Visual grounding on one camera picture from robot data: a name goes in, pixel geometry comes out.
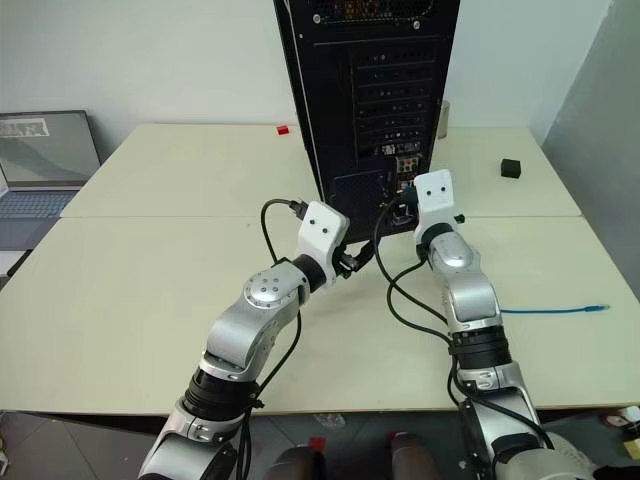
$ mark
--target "laptop keyboard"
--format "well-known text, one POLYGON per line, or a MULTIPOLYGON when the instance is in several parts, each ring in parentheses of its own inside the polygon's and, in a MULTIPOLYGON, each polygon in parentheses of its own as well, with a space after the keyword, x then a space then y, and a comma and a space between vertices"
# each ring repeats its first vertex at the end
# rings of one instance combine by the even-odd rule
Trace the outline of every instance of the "laptop keyboard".
POLYGON ((75 194, 75 191, 7 192, 0 197, 0 218, 59 217, 75 194))

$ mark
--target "laptop screen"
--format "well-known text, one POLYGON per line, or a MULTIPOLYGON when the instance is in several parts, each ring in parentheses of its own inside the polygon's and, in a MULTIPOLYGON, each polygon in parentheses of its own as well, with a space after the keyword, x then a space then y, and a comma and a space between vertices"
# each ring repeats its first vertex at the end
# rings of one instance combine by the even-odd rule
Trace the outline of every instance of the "laptop screen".
POLYGON ((99 166, 85 112, 0 114, 0 168, 9 187, 82 186, 99 166))

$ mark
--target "gray floor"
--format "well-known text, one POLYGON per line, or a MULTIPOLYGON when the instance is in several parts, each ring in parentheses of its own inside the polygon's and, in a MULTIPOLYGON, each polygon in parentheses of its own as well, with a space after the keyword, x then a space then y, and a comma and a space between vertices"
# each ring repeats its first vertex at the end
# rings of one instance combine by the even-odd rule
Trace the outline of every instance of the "gray floor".
MULTIPOLYGON (((250 478, 262 478, 266 468, 289 447, 310 436, 327 439, 327 464, 332 479, 387 479, 389 432, 418 434, 446 480, 468 479, 458 417, 441 413, 345 415, 343 428, 330 430, 311 415, 256 417, 252 422, 253 462, 250 478)), ((640 465, 630 460, 618 432, 595 417, 562 420, 547 426, 570 439, 598 464, 640 465)), ((7 480, 135 479, 153 437, 7 413, 0 432, 11 466, 7 480)))

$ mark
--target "black cable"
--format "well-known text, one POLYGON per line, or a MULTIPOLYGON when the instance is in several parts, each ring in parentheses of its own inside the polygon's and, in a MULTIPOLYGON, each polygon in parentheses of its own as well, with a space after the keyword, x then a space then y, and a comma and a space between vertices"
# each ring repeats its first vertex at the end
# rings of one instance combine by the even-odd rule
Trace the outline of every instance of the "black cable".
POLYGON ((456 368, 458 365, 458 360, 454 355, 451 356, 451 369, 449 370, 449 376, 447 377, 447 393, 449 394, 449 398, 455 404, 456 407, 460 406, 460 402, 453 394, 453 376, 457 374, 456 368))
POLYGON ((496 466, 498 465, 498 456, 494 455, 493 460, 491 461, 491 478, 495 480, 496 477, 496 466))
POLYGON ((434 308, 430 307, 429 305, 421 302, 420 300, 415 298, 413 295, 410 295, 404 289, 402 289, 400 286, 398 286, 396 284, 396 282, 394 281, 394 279, 391 278, 391 275, 389 275, 389 272, 387 271, 387 269, 385 268, 384 264, 382 263, 382 258, 380 257, 380 249, 378 247, 378 244, 380 243, 380 226, 382 225, 382 222, 387 217, 387 215, 389 214, 391 209, 393 207, 395 207, 397 205, 397 203, 398 203, 398 200, 397 199, 393 199, 393 200, 391 200, 391 202, 389 202, 384 207, 384 209, 382 210, 382 212, 378 216, 378 219, 376 220, 376 225, 375 225, 375 227, 373 229, 373 253, 374 253, 375 257, 376 257, 376 262, 378 263, 378 267, 380 268, 380 272, 382 272, 382 275, 384 276, 384 278, 387 279, 387 281, 391 285, 391 288, 396 289, 398 291, 398 293, 400 293, 407 300, 409 300, 410 302, 413 302, 414 304, 418 305, 419 307, 425 309, 431 315, 435 316, 436 318, 440 319, 441 321, 443 321, 446 324, 447 323, 447 319, 445 318, 444 315, 442 315, 440 312, 438 312, 434 308))
POLYGON ((520 415, 519 413, 514 412, 513 410, 509 410, 508 408, 505 408, 505 407, 502 407, 500 405, 497 405, 497 404, 495 404, 493 402, 490 402, 489 400, 483 398, 482 396, 476 395, 474 392, 471 392, 469 389, 467 389, 460 382, 460 379, 458 378, 457 369, 456 369, 456 371, 454 372, 454 375, 453 375, 453 382, 455 383, 456 388, 465 397, 469 398, 470 400, 473 400, 474 402, 476 402, 476 403, 478 403, 478 404, 480 404, 480 405, 482 405, 482 406, 484 406, 486 408, 490 408, 491 410, 495 410, 496 412, 500 412, 503 415, 511 417, 514 420, 518 420, 520 423, 525 424, 531 430, 536 432, 540 436, 540 438, 542 438, 542 441, 545 443, 547 448, 549 448, 551 450, 554 449, 553 442, 551 441, 551 438, 549 438, 549 435, 547 435, 547 432, 545 432, 544 429, 540 425, 538 425, 534 421, 528 419, 527 417, 525 417, 523 415, 520 415))
MULTIPOLYGON (((262 235, 264 236, 264 241, 267 244, 267 248, 269 249, 269 255, 271 256, 271 260, 273 263, 278 262, 278 257, 276 255, 275 250, 273 249, 273 244, 271 243, 271 238, 269 237, 269 231, 267 230, 267 210, 271 205, 281 204, 287 205, 289 208, 293 208, 292 206, 296 202, 291 202, 289 200, 284 200, 282 198, 274 198, 272 200, 267 201, 260 210, 260 226, 262 227, 262 235)), ((262 384, 258 387, 258 392, 256 393, 255 403, 258 404, 258 398, 260 398, 260 394, 262 391, 269 385, 271 380, 277 375, 280 369, 284 366, 285 362, 289 359, 293 351, 296 349, 298 345, 298 341, 300 340, 300 335, 302 334, 302 314, 298 311, 297 322, 296 322, 296 334, 289 346, 289 349, 282 356, 280 361, 276 364, 275 367, 271 370, 267 378, 264 379, 262 384)), ((242 419, 242 426, 240 427, 240 439, 238 441, 238 460, 236 463, 236 480, 247 480, 249 477, 249 469, 251 468, 251 456, 252 456, 252 444, 251 444, 251 410, 250 407, 246 412, 245 416, 242 419)))
POLYGON ((441 340, 443 340, 448 346, 451 346, 451 340, 444 333, 439 332, 438 330, 434 330, 433 328, 423 327, 422 325, 417 325, 415 323, 412 323, 412 322, 406 320, 405 318, 403 318, 396 311, 395 307, 393 306, 391 294, 392 294, 392 292, 394 290, 394 285, 396 285, 396 287, 397 287, 397 282, 402 277, 404 277, 405 275, 407 275, 407 274, 413 272, 414 270, 417 270, 418 268, 422 267, 425 264, 425 262, 426 262, 426 260, 420 260, 415 265, 413 265, 413 266, 403 270, 402 272, 400 272, 398 275, 395 276, 395 278, 393 278, 391 280, 391 282, 387 286, 387 307, 389 308, 389 311, 391 312, 391 314, 396 318, 396 320, 398 320, 403 325, 405 325, 405 326, 407 326, 409 328, 413 328, 414 330, 419 330, 421 332, 425 332, 425 333, 428 333, 430 335, 434 335, 434 336, 440 338, 441 340))
MULTIPOLYGON (((405 320, 404 318, 402 318, 398 312, 395 310, 395 308, 393 307, 393 303, 391 301, 391 292, 393 291, 393 289, 397 290, 400 294, 402 294, 406 299, 410 300, 411 302, 413 302, 414 304, 424 308, 426 311, 428 311, 429 313, 431 313, 432 315, 434 315, 435 317, 439 318, 440 320, 442 320, 443 322, 447 323, 447 319, 438 311, 434 310, 433 308, 429 307, 428 305, 422 303, 421 301, 419 301, 418 299, 416 299, 415 297, 413 297, 412 295, 408 294, 406 291, 404 291, 402 288, 400 288, 399 285, 397 285, 397 282, 400 280, 400 278, 402 278, 404 275, 420 268, 422 265, 424 265, 426 263, 426 259, 421 260, 419 263, 417 263, 416 265, 413 265, 412 267, 407 268, 406 270, 403 270, 402 272, 400 272, 400 274, 396 275, 395 278, 391 278, 391 275, 389 274, 389 272, 387 271, 387 269, 384 267, 383 263, 382 263, 382 258, 380 257, 380 251, 378 248, 378 244, 380 241, 380 226, 382 225, 382 222, 384 221, 384 219, 386 218, 386 216, 389 214, 389 212, 391 211, 391 209, 393 207, 395 207, 397 205, 398 200, 397 199, 393 199, 391 202, 389 202, 384 209, 382 210, 382 212, 380 213, 380 215, 378 216, 378 219, 376 220, 376 224, 373 230, 373 249, 374 249, 374 254, 376 257, 376 262, 378 263, 378 267, 380 268, 380 271, 382 272, 382 275, 385 277, 385 279, 389 282, 389 285, 387 287, 387 306, 389 307, 389 310, 391 311, 391 314, 402 324, 410 327, 410 328, 414 328, 416 330, 420 330, 426 333, 429 333, 431 335, 435 335, 436 337, 444 340, 447 345, 451 345, 451 340, 444 334, 442 334, 441 332, 438 332, 437 330, 433 330, 431 328, 427 328, 427 327, 422 327, 420 325, 416 325, 414 323, 409 322, 408 320, 405 320)), ((529 428, 531 428, 534 432, 536 432, 540 438, 542 438, 542 441, 545 443, 545 445, 547 446, 547 448, 553 449, 553 442, 551 441, 551 439, 549 438, 549 435, 547 435, 547 433, 544 431, 544 429, 538 425, 537 423, 533 422, 532 420, 528 419, 527 417, 520 415, 519 413, 516 413, 512 410, 509 410, 507 408, 504 408, 500 405, 497 405, 493 402, 490 402, 489 400, 486 400, 485 398, 482 398, 479 395, 476 395, 473 392, 468 391, 460 382, 460 379, 458 378, 458 371, 457 371, 457 358, 455 356, 452 357, 452 364, 451 364, 451 369, 449 370, 449 376, 447 378, 447 393, 449 394, 449 397, 451 398, 451 400, 453 401, 453 403, 455 403, 456 405, 459 405, 458 400, 455 398, 455 396, 453 395, 453 389, 452 389, 452 385, 451 383, 453 382, 456 386, 456 388, 460 391, 460 393, 462 393, 465 397, 473 400, 474 402, 483 405, 486 408, 490 408, 496 412, 502 413, 503 415, 506 415, 508 417, 511 417, 515 420, 518 420, 519 422, 525 424, 526 426, 528 426, 529 428)))
POLYGON ((289 206, 291 202, 289 200, 285 200, 283 198, 273 198, 262 206, 262 210, 260 210, 260 226, 262 227, 262 235, 264 236, 264 241, 267 244, 267 248, 269 249, 269 255, 271 255, 271 260, 273 263, 278 261, 278 257, 276 257, 276 252, 273 250, 273 245, 271 244, 271 239, 269 238, 269 232, 267 231, 267 210, 271 205, 287 205, 289 206))

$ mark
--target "cable connector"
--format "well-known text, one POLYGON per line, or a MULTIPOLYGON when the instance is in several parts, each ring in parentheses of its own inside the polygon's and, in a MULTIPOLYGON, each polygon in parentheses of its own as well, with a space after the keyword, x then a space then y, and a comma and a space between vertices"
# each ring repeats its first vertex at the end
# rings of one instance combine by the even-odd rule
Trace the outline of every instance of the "cable connector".
POLYGON ((609 305, 588 305, 584 307, 585 312, 601 312, 603 310, 609 310, 609 305))
POLYGON ((362 267, 369 263, 369 260, 371 260, 374 255, 372 241, 365 243, 355 257, 346 253, 346 249, 347 246, 343 243, 336 248, 333 257, 333 268, 335 268, 338 275, 341 275, 343 278, 349 278, 352 273, 360 271, 362 267))
POLYGON ((405 188, 402 192, 396 195, 397 203, 399 205, 406 203, 408 205, 417 205, 418 204, 418 191, 416 187, 411 186, 405 188))
POLYGON ((291 200, 289 202, 289 208, 293 210, 293 213, 296 214, 296 218, 298 220, 303 220, 304 216, 307 214, 307 208, 309 208, 309 204, 303 202, 302 200, 299 202, 291 200))

